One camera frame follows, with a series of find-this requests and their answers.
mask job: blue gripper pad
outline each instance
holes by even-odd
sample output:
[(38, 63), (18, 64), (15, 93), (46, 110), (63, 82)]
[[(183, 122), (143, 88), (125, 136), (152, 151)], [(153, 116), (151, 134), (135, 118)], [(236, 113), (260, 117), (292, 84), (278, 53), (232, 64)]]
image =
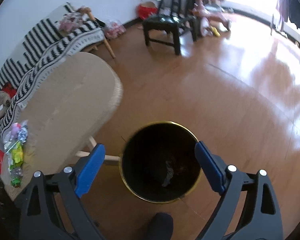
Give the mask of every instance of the blue gripper pad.
[(206, 175), (212, 190), (222, 195), (227, 186), (226, 164), (224, 161), (220, 156), (211, 154), (203, 141), (195, 145), (194, 155)]
[(91, 184), (105, 160), (105, 154), (106, 150), (102, 144), (97, 144), (89, 154), (89, 160), (77, 175), (77, 187), (74, 192), (78, 198), (89, 192)]

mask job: black wooden chair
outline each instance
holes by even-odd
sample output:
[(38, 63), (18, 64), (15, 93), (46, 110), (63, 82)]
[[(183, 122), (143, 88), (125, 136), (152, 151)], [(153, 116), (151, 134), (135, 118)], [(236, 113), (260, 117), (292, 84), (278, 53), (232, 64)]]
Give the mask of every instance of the black wooden chair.
[[(184, 33), (191, 31), (193, 41), (197, 40), (196, 34), (196, 18), (193, 15), (188, 15), (189, 9), (194, 6), (194, 0), (186, 0), (186, 5), (181, 14), (181, 0), (171, 0), (170, 15), (164, 15), (160, 13), (160, 9), (164, 5), (164, 1), (161, 0), (158, 6), (157, 14), (152, 15), (143, 21), (143, 31), (145, 36), (146, 46), (150, 45), (150, 41), (162, 43), (168, 46), (173, 46), (176, 55), (180, 55), (180, 40), (179, 37)], [(166, 33), (173, 34), (173, 43), (151, 39), (149, 37), (149, 30), (161, 30)]]

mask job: metal screw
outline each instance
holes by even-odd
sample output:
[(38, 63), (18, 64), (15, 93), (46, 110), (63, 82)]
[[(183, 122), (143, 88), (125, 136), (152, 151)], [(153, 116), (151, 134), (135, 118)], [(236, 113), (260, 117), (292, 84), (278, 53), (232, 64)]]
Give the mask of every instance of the metal screw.
[(70, 166), (67, 166), (63, 169), (64, 173), (70, 173), (71, 171), (72, 171), (72, 167), (70, 167)]
[(261, 176), (266, 176), (267, 175), (267, 172), (265, 170), (260, 170), (259, 173), (260, 173)]
[(33, 174), (33, 176), (34, 177), (40, 177), (40, 175), (41, 175), (41, 171), (36, 171), (34, 174)]
[(229, 165), (229, 166), (228, 166), (228, 170), (229, 170), (229, 171), (232, 171), (232, 172), (235, 172), (235, 171), (237, 170), (237, 167), (234, 166), (234, 165)]

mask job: pink toy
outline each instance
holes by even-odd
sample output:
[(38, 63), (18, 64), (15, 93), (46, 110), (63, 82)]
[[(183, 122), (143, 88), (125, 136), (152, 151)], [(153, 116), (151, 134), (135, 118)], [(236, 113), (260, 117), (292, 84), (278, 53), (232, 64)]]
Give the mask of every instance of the pink toy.
[(11, 139), (17, 139), (18, 138), (18, 132), (21, 128), (21, 125), (19, 123), (13, 123), (11, 128)]
[(206, 10), (206, 8), (204, 7), (204, 4), (202, 2), (202, 0), (195, 0), (195, 4), (194, 4), (194, 9), (192, 10), (193, 15), (202, 18), (201, 22), (200, 22), (200, 31), (201, 34), (203, 35), (203, 33), (206, 31), (206, 20), (205, 18), (208, 20), (208, 22), (210, 23), (210, 21), (215, 21), (215, 22), (220, 22), (224, 25), (224, 27), (227, 28), (227, 30), (230, 30), (231, 27), (231, 21), (227, 20), (222, 13), (219, 12), (214, 12), (211, 13), (209, 11)]

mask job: candy wrapper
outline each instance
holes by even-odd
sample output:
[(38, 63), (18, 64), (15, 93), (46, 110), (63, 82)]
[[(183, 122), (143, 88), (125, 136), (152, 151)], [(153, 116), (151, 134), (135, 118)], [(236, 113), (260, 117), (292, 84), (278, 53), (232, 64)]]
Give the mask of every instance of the candy wrapper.
[(11, 126), (11, 131), (8, 132), (4, 139), (4, 150), (8, 156), (8, 170), (11, 176), (11, 185), (13, 187), (21, 186), (21, 178), (23, 171), (23, 144), (28, 137), (28, 125), (25, 120), (21, 123), (14, 123)]
[(23, 149), (20, 141), (17, 141), (16, 145), (12, 148), (11, 156), (13, 165), (20, 167), (23, 163)]

